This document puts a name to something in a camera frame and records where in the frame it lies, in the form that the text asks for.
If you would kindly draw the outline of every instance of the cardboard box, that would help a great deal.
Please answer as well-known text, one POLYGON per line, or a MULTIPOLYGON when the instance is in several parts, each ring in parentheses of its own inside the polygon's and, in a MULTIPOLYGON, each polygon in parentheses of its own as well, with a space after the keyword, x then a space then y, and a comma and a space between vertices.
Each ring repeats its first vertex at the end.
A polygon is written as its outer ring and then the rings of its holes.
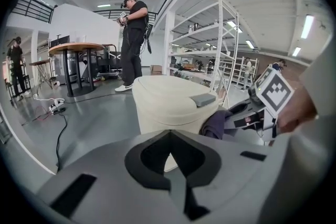
POLYGON ((162 75, 162 66, 151 66, 150 69, 152 76, 162 75))
POLYGON ((195 66, 193 64, 191 64, 191 63, 184 63, 183 67, 185 69, 189 69, 189 70, 193 70, 195 68, 195 66))

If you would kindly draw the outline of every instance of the black railing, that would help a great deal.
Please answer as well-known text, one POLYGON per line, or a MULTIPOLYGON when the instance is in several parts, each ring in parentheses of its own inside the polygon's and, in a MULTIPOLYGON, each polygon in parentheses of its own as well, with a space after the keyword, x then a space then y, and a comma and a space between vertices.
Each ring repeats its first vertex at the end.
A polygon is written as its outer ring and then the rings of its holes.
MULTIPOLYGON (((130 11, 127 9, 105 9, 105 10, 97 10, 95 13, 98 13, 106 18, 111 20, 117 20, 120 17, 120 14, 125 12, 129 15, 130 11)), ((156 19, 157 13, 155 12, 148 12, 149 24, 153 25, 156 19)))
POLYGON ((12 13, 35 18, 50 24, 53 8, 37 0, 14 0, 14 4, 12 13))

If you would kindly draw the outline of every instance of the fluorescent light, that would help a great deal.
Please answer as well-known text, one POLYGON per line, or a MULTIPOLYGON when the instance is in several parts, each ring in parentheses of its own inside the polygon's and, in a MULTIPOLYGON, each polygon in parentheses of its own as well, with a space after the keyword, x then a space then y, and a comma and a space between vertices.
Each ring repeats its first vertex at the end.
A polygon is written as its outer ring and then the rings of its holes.
POLYGON ((301 48, 296 47, 294 52, 293 52, 293 56, 295 57, 296 55, 298 55, 298 53, 300 52, 301 48))
POLYGON ((251 49, 254 49, 254 47, 253 47, 251 41, 247 40, 246 43, 247 43, 247 45, 248 45, 251 49))
POLYGON ((110 4, 104 4, 104 5, 98 5, 97 7, 99 7, 99 8, 103 8, 103 7, 111 7, 111 5, 110 5, 110 4))
POLYGON ((314 16, 311 16, 311 15, 306 16, 306 21, 304 23, 305 25, 303 27, 301 38, 306 39, 308 37, 308 34, 309 34, 310 28, 313 24, 313 21, 314 21, 314 16))
POLYGON ((230 25, 232 28, 236 27, 236 24, 234 22, 227 22, 228 25, 230 25))

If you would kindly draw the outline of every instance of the black pants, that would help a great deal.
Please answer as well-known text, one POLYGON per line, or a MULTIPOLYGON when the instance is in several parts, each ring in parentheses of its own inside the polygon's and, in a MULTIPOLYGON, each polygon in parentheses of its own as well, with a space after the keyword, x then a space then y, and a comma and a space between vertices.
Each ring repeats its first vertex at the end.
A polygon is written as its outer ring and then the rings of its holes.
POLYGON ((24 93, 26 91, 26 86, 25 86, 25 79, 23 78, 21 67, 14 68, 12 70, 12 84, 13 84, 14 92, 15 92, 16 96, 18 96, 20 94, 19 93, 19 89, 17 87, 17 80, 20 83, 20 87, 21 87, 22 93, 24 93))
POLYGON ((122 80, 125 86, 142 76, 140 49, 144 32, 137 28, 124 28, 121 47, 122 80))

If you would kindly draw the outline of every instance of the round wooden table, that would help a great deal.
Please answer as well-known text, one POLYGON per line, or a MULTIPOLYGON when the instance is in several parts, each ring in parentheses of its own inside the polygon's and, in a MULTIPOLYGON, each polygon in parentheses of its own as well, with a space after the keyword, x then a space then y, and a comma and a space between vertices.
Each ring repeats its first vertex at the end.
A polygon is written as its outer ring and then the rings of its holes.
POLYGON ((73 43, 65 43, 58 46, 54 46, 49 49, 49 54, 63 54, 63 63, 64 63, 64 73, 65 73, 65 80, 67 83, 68 88, 68 96, 69 97, 76 97, 80 95, 87 94, 95 90, 93 85, 93 78, 92 78, 92 69, 91 69, 91 52, 103 50, 104 46, 95 43, 86 43, 86 42, 73 42, 73 43), (80 71, 79 71, 79 53, 86 50, 88 55, 88 73, 89 73, 89 83, 90 87, 83 87, 81 83, 80 71), (72 90, 69 70, 68 70, 68 52, 75 53, 75 60, 76 60, 76 73, 77 73, 77 83, 78 88, 72 90))

